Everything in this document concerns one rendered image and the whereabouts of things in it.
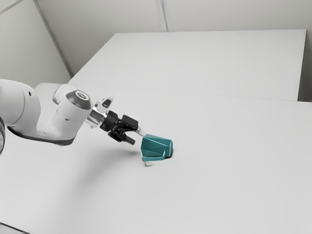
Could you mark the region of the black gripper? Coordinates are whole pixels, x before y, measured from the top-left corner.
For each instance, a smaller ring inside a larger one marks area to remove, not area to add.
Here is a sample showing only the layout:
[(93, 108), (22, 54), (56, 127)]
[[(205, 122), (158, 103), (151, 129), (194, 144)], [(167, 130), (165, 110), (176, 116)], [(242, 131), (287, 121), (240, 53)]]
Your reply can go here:
[(125, 130), (136, 132), (140, 136), (145, 136), (146, 132), (139, 126), (138, 121), (123, 115), (121, 119), (118, 118), (117, 113), (109, 111), (103, 123), (100, 125), (100, 129), (108, 132), (108, 136), (116, 140), (117, 142), (127, 142), (131, 145), (135, 144), (135, 140), (125, 134)]

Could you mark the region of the teal faceted mug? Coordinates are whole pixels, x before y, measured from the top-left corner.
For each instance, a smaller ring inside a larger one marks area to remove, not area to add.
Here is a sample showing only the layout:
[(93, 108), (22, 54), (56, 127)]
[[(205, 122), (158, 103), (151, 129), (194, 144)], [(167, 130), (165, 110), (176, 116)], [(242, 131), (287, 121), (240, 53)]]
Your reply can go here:
[(141, 158), (145, 167), (150, 167), (150, 162), (163, 161), (173, 155), (173, 141), (170, 139), (146, 134), (141, 142)]

